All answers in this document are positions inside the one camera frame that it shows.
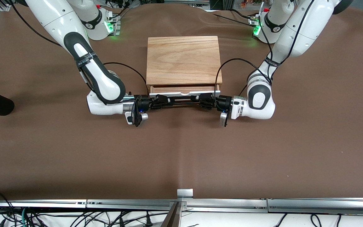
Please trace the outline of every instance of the wood grain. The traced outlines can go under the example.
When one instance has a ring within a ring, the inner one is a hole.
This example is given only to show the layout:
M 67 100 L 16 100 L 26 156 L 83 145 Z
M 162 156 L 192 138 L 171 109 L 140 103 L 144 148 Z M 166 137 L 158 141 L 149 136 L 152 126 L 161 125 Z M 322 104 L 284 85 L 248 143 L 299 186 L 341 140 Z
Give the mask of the wood grain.
M 147 46 L 147 85 L 215 83 L 217 36 L 149 37 Z M 221 72 L 217 83 L 222 83 Z
M 151 93 L 165 93 L 165 92 L 181 92 L 189 93 L 192 91 L 213 91 L 214 86 L 181 86 L 181 87 L 150 87 Z

